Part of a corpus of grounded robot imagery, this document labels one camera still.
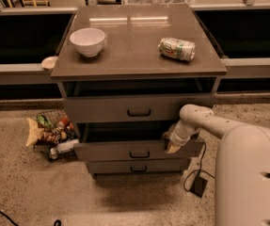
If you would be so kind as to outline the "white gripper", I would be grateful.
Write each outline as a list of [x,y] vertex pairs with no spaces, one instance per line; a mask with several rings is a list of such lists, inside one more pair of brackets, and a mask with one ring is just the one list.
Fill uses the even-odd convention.
[[168,139],[166,153],[176,153],[182,146],[184,146],[191,137],[191,128],[184,124],[173,124],[168,132],[164,132],[162,139]]

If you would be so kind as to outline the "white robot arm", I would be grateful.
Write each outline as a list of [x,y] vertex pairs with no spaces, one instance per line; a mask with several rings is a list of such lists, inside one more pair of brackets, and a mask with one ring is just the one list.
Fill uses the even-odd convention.
[[205,130],[220,139],[215,160],[214,225],[270,226],[270,128],[217,117],[185,105],[164,133],[167,153],[176,153]]

